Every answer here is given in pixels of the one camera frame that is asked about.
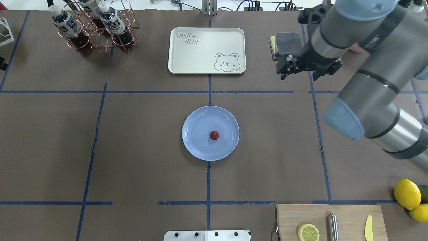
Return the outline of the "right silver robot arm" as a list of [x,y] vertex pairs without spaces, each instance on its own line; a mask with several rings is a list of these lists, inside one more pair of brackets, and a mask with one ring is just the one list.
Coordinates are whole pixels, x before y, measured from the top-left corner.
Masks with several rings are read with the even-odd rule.
[[427,79],[428,25],[396,0],[337,0],[321,17],[298,55],[277,65],[281,79],[313,71],[332,75],[357,43],[370,55],[324,114],[351,140],[367,137],[390,156],[427,176],[427,125],[393,103],[407,83]]

